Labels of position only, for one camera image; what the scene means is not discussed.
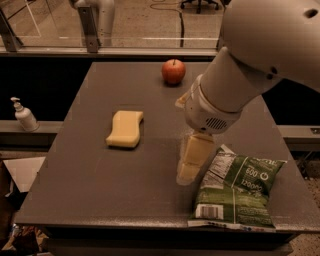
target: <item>green snack bag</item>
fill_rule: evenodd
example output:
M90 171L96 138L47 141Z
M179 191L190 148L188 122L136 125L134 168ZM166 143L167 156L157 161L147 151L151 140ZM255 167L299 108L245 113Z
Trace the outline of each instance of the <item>green snack bag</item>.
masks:
M209 173L201 184L189 227L215 226L246 231L275 232L266 209L267 198L240 192L219 183Z
M266 205L284 163L237 155L222 145L201 182L188 226L275 232Z
M274 179L285 161L237 155L222 145L209 172L231 188L269 196Z

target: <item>cable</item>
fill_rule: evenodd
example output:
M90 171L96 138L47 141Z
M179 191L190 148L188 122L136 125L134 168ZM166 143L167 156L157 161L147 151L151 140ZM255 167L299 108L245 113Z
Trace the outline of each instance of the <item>cable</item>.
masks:
M30 2L30 3L28 3L29 5L30 4L33 4L34 2L36 2L37 0L33 0L33 1L29 1L28 0L28 2ZM27 4L25 5L25 6L23 6L23 7L21 7L18 11L16 11L15 13L13 13L13 14L11 14L8 18L7 18L7 20L10 20L11 18L13 18L14 16L16 16L19 12L21 12L22 10L24 10L25 8L27 7Z
M163 6L163 5L177 5L181 4L181 2L178 3L164 3L166 0L152 0L152 2L155 2L155 4L151 4L150 8L153 10L158 10L158 11L174 11L179 13L179 18L180 18L180 26L181 26L181 32L180 32L180 47L183 48L184 46L184 21L183 21L183 15L182 12L180 12L177 9L171 9L171 8L156 8L155 6Z

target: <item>apple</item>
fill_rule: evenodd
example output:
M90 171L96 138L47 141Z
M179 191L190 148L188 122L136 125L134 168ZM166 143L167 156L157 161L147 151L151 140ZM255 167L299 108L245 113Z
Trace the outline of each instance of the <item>apple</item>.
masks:
M171 59L162 65L162 77L168 84L178 84L186 74L186 66L184 63L177 59Z

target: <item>pump bottle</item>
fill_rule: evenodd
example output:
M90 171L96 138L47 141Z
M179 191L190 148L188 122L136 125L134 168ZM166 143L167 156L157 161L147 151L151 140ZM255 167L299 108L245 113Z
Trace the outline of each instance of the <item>pump bottle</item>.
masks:
M15 116L20 122L22 128L27 132L32 132L38 129L40 124L32 114L31 110L23 107L19 102L19 98L12 97L11 100L14 102L13 106L16 109Z

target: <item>chair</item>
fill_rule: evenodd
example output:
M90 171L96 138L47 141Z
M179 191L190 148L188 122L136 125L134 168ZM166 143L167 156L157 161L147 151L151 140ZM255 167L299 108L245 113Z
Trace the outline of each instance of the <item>chair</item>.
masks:
M184 9L184 4L185 3L192 3L193 1L196 1L196 0L185 0L185 1L182 1L180 7L181 9ZM197 13L200 13L201 12L201 1L202 0L198 0L198 8L197 8ZM215 5L215 10L219 10L219 4L213 0L203 0L203 1L206 1L208 2L208 4L214 4Z

